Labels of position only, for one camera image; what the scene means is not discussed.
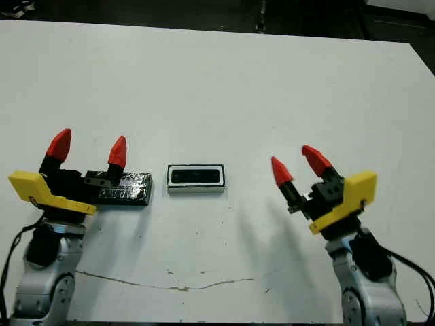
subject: black lens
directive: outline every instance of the black lens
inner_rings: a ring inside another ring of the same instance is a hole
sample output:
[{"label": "black lens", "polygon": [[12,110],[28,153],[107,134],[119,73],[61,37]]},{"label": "black lens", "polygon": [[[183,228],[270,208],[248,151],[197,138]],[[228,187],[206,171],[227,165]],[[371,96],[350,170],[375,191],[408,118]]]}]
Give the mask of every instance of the black lens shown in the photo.
[{"label": "black lens", "polygon": [[172,183],[217,183],[220,181],[219,170],[173,170]]}]

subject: white tabletop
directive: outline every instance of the white tabletop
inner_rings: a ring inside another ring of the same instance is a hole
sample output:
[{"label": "white tabletop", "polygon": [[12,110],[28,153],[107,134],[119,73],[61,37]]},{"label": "white tabletop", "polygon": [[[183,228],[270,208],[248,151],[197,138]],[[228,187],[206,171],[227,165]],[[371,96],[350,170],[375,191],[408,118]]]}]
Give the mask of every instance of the white tabletop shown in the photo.
[{"label": "white tabletop", "polygon": [[[154,179],[149,207],[86,219],[68,319],[340,322],[325,240],[287,213],[270,168],[276,155],[307,192],[306,143],[343,175],[378,172],[364,225],[435,274],[435,78],[410,45],[13,21],[0,21],[0,44],[1,262],[41,214],[6,176],[37,171],[63,128],[65,168],[105,170],[123,134],[126,170]],[[170,196],[167,164],[225,164],[227,190]],[[30,236],[11,262],[9,310]],[[398,291],[423,320],[424,284],[401,265]]]}]

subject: crack on table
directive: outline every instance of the crack on table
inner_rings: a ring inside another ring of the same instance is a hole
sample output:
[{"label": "crack on table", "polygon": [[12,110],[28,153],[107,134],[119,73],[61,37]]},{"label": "crack on table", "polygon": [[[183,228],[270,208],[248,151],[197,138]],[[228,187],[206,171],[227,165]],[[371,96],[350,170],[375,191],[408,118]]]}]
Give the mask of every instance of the crack on table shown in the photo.
[{"label": "crack on table", "polygon": [[128,282],[127,280],[120,280],[119,278],[112,278],[112,277],[106,277],[106,276],[97,275],[97,274],[91,274],[91,273],[85,272],[84,270],[76,270],[75,272],[78,274],[85,275],[85,276],[100,278],[102,280],[111,280],[112,282],[119,282],[119,283],[123,283],[123,284],[127,284],[127,285],[134,285],[136,287],[149,287],[151,289],[181,291],[181,292],[189,292],[190,290],[197,290],[197,291],[199,290],[200,291],[200,290],[208,289],[210,287],[216,287],[218,285],[225,285],[225,284],[239,283],[239,282],[249,282],[249,281],[255,280],[254,278],[240,278],[240,279],[236,279],[236,280],[221,280],[220,282],[211,283],[211,284],[205,285],[204,287],[159,287],[158,285],[144,285],[144,284],[140,284],[140,283]]},{"label": "crack on table", "polygon": [[91,274],[91,273],[85,272],[84,270],[76,270],[75,272],[78,273],[78,274],[86,275],[86,276],[101,278],[102,280],[111,280],[113,282],[119,282],[119,283],[124,283],[124,284],[128,284],[128,285],[134,285],[136,287],[140,287],[141,286],[139,283],[128,282],[127,280],[120,280],[119,278],[112,278],[112,277],[106,277],[106,276],[102,276],[102,275]]}]

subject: yellow plastic bracket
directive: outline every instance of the yellow plastic bracket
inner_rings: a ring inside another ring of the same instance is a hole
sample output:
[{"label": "yellow plastic bracket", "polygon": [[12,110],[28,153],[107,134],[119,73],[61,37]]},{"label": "yellow plastic bracket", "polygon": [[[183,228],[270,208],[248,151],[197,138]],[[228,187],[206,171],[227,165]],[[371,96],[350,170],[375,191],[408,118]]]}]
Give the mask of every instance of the yellow plastic bracket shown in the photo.
[{"label": "yellow plastic bracket", "polygon": [[343,189],[343,202],[328,214],[316,219],[309,226],[312,233],[318,234],[327,226],[370,204],[375,199],[376,180],[376,173],[371,171],[364,171],[346,178]]},{"label": "yellow plastic bracket", "polygon": [[65,197],[52,195],[46,181],[39,173],[15,171],[8,177],[17,194],[26,202],[35,201],[37,204],[67,209],[92,215],[96,207],[84,202],[76,202]]}]

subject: red fingertip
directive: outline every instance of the red fingertip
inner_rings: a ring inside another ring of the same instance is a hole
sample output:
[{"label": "red fingertip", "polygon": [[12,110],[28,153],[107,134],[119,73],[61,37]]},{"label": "red fingertip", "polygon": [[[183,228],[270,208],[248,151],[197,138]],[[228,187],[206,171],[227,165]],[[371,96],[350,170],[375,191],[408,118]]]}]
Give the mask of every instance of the red fingertip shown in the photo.
[{"label": "red fingertip", "polygon": [[127,142],[124,136],[120,136],[115,145],[111,148],[107,162],[125,168],[127,164]]},{"label": "red fingertip", "polygon": [[64,162],[68,156],[70,144],[71,129],[64,129],[53,138],[46,155]]},{"label": "red fingertip", "polygon": [[325,169],[332,167],[331,162],[316,148],[304,145],[302,146],[302,155],[307,158],[308,164],[310,164],[310,167],[318,177],[323,174]]},{"label": "red fingertip", "polygon": [[288,172],[285,165],[282,164],[275,156],[272,156],[271,162],[273,175],[278,187],[280,187],[283,183],[293,180],[292,175]]}]

